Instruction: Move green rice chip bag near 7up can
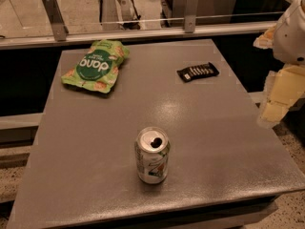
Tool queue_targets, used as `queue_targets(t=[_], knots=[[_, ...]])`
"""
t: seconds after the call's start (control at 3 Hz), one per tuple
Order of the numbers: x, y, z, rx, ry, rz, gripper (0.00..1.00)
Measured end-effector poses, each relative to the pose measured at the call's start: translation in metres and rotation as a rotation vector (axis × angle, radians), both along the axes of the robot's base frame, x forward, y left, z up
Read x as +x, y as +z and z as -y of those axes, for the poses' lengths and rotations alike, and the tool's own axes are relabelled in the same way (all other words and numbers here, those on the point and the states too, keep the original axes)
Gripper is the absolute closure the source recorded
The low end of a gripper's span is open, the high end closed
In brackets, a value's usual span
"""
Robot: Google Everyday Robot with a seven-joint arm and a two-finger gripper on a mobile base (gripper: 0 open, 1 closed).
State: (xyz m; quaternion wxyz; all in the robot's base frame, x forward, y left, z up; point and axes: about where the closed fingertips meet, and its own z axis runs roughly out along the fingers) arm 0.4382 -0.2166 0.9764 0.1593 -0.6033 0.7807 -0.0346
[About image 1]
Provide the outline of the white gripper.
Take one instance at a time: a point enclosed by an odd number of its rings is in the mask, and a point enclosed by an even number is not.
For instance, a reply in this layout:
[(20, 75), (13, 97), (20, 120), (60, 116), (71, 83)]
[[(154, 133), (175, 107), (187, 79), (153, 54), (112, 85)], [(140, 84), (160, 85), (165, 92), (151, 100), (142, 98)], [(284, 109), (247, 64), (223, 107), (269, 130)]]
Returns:
[(265, 80), (257, 124), (273, 128), (305, 94), (304, 0), (294, 0), (276, 26), (255, 39), (254, 46), (273, 49), (275, 59), (288, 63), (277, 73), (270, 71)]

